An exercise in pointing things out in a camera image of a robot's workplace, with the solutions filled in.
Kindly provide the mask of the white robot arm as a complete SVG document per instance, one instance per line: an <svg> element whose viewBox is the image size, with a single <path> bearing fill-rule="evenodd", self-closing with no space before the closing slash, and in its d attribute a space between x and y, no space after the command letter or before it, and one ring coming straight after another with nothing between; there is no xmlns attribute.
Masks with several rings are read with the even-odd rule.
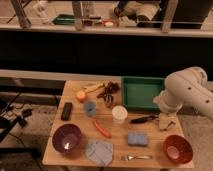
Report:
<svg viewBox="0 0 213 171"><path fill-rule="evenodd" d="M166 131L174 126L172 116L185 103L213 121L213 92L205 88L208 77L204 69L189 67L169 74L164 89L153 98L159 107L159 129Z"/></svg>

